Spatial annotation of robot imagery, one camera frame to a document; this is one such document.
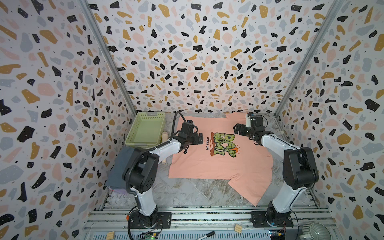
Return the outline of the pink graphic t-shirt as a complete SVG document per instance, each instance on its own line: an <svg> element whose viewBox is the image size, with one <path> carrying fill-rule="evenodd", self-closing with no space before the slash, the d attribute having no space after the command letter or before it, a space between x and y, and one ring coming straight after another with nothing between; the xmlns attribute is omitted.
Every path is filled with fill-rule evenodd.
<svg viewBox="0 0 384 240"><path fill-rule="evenodd" d="M234 133L236 124L245 124L245 114L189 119L203 134L203 144L191 145L186 154L173 155L169 178L227 180L256 206L271 184L273 157L267 148Z"/></svg>

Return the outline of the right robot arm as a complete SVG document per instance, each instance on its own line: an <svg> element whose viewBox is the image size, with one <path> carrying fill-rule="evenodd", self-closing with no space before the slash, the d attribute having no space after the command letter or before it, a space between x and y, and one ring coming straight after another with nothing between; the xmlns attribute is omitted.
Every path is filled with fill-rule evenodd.
<svg viewBox="0 0 384 240"><path fill-rule="evenodd" d="M234 133L246 136L255 144L263 146L270 153L283 160L282 175L284 184L278 195L270 201L265 212L251 212L251 222L255 228L293 226L292 206L299 196L311 189L319 180L314 153L311 148L299 147L266 131L266 118L248 113L245 124L236 124Z"/></svg>

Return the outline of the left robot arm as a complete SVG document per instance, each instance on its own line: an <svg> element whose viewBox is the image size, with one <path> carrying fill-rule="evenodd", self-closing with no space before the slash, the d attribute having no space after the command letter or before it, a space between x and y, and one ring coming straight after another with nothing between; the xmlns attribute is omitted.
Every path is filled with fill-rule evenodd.
<svg viewBox="0 0 384 240"><path fill-rule="evenodd" d="M152 186L155 182L158 164L166 158L183 152L186 154L190 145L201 145L203 135L192 120L182 122L179 131L162 144L149 149L135 148L122 174L126 191L134 195L138 212L136 217L146 227L158 221L158 206L155 203Z"/></svg>

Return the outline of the green plastic basket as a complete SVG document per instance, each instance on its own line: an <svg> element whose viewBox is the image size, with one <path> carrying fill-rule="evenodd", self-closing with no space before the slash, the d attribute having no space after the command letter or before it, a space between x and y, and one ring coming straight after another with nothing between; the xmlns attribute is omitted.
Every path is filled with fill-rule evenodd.
<svg viewBox="0 0 384 240"><path fill-rule="evenodd" d="M162 142L166 122L165 113L139 112L131 126L125 145L131 148L148 149Z"/></svg>

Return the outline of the folded grey t-shirt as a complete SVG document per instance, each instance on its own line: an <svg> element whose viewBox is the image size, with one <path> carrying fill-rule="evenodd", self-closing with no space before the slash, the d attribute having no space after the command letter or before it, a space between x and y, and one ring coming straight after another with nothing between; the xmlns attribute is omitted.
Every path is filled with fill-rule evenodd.
<svg viewBox="0 0 384 240"><path fill-rule="evenodd" d="M140 153L140 150L123 147L118 156L115 159L115 165L112 167L109 173L108 179L105 183L110 190L114 190L119 194L131 194L132 191L126 189L126 181L123 179L123 174L129 171L129 167L132 165L132 161Z"/></svg>

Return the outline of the right wooden block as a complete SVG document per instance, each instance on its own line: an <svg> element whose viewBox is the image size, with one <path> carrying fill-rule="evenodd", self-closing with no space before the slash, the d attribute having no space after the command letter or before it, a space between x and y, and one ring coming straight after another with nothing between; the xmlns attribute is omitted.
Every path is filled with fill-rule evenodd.
<svg viewBox="0 0 384 240"><path fill-rule="evenodd" d="M238 234L241 234L243 227L241 225L235 224L234 231Z"/></svg>

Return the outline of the wooden block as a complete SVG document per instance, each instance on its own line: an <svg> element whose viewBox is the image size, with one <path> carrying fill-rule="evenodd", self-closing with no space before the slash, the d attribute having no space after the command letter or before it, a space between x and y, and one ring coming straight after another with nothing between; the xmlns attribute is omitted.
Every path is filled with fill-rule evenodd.
<svg viewBox="0 0 384 240"><path fill-rule="evenodd" d="M241 225L235 224L234 231L238 234L241 234L243 227Z"/></svg>
<svg viewBox="0 0 384 240"><path fill-rule="evenodd" d="M106 235L106 240L114 240L115 239L115 232L109 232Z"/></svg>

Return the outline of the green circuit board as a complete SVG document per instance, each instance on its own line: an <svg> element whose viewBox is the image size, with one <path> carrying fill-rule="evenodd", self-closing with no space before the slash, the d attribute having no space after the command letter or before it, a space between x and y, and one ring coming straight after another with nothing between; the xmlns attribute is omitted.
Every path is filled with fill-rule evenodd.
<svg viewBox="0 0 384 240"><path fill-rule="evenodd" d="M159 233L157 232L143 232L138 235L139 240L157 240Z"/></svg>

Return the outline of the right circuit board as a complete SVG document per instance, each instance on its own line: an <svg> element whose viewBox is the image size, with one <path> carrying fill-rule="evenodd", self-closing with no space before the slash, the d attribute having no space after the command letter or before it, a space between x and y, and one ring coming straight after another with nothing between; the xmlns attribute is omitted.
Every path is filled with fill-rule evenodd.
<svg viewBox="0 0 384 240"><path fill-rule="evenodd" d="M284 231L269 231L269 236L271 240L285 240L286 233Z"/></svg>

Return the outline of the white desk fan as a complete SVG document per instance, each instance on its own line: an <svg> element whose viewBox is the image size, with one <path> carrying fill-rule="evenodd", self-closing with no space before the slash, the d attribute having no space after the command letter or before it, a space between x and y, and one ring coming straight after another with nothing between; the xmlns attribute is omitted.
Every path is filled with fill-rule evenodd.
<svg viewBox="0 0 384 240"><path fill-rule="evenodd" d="M332 235L324 225L310 222L303 225L300 240L331 240Z"/></svg>

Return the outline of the left wooden block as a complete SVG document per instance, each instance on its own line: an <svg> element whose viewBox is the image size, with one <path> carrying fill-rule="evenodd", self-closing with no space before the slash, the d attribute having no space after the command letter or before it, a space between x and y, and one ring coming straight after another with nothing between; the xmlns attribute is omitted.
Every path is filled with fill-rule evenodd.
<svg viewBox="0 0 384 240"><path fill-rule="evenodd" d="M109 232L106 235L106 240L114 240L115 239L115 232Z"/></svg>

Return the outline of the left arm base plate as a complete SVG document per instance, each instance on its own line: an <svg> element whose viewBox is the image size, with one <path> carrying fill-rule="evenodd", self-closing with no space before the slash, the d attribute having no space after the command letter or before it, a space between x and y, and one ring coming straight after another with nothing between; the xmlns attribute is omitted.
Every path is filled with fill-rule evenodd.
<svg viewBox="0 0 384 240"><path fill-rule="evenodd" d="M129 226L131 229L169 229L171 227L171 212L154 212L150 216L144 216L139 211L129 215Z"/></svg>

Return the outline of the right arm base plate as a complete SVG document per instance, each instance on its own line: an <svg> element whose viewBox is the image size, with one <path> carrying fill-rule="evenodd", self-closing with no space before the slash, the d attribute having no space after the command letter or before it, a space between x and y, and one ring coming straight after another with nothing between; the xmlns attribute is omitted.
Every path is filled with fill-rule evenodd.
<svg viewBox="0 0 384 240"><path fill-rule="evenodd" d="M254 228L282 228L293 227L291 212L288 213L269 213L268 211L251 212L251 222Z"/></svg>

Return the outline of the aluminium rail frame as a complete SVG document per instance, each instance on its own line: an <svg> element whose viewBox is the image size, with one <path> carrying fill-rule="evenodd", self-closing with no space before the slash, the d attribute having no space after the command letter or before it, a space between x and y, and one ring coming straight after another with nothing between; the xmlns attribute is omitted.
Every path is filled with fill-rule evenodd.
<svg viewBox="0 0 384 240"><path fill-rule="evenodd" d="M215 231L215 235L205 240L270 240L269 231L284 231L286 240L298 240L303 225L310 222L320 223L327 227L332 240L340 240L342 236L331 217L329 210L319 209L315 205L294 206L291 218L293 227L254 228L251 212L266 211L261 207L164 207L159 212L171 212L172 220L169 229L131 229L129 215L131 208L107 206L103 211L93 211L84 227L82 240L105 240L109 232L115 232L114 240L138 240L143 232L159 233L158 240L196 240L203 235ZM242 233L234 231L235 224L243 227Z"/></svg>

